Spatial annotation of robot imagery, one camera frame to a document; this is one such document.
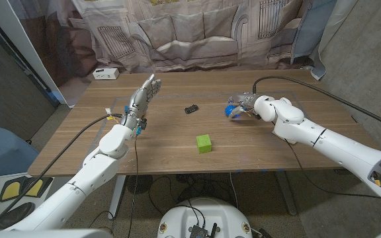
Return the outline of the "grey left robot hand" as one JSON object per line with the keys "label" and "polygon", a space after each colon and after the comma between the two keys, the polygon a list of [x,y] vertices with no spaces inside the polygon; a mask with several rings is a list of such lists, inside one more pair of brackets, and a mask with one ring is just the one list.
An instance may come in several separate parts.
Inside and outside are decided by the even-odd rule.
{"label": "grey left robot hand", "polygon": [[120,120],[120,124],[133,130],[146,113],[148,104],[160,89],[161,80],[155,79],[155,75],[151,74],[143,85],[132,94],[128,110]]}

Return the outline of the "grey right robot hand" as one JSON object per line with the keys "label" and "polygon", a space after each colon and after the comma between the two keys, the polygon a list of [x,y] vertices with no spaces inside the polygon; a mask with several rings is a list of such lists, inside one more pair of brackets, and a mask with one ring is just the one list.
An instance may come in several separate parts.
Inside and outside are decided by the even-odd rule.
{"label": "grey right robot hand", "polygon": [[229,105],[225,109],[225,114],[229,119],[237,118],[241,113],[248,115],[254,115],[258,120],[261,117],[255,112],[254,104],[259,96],[253,93],[243,93],[233,95],[228,99]]}

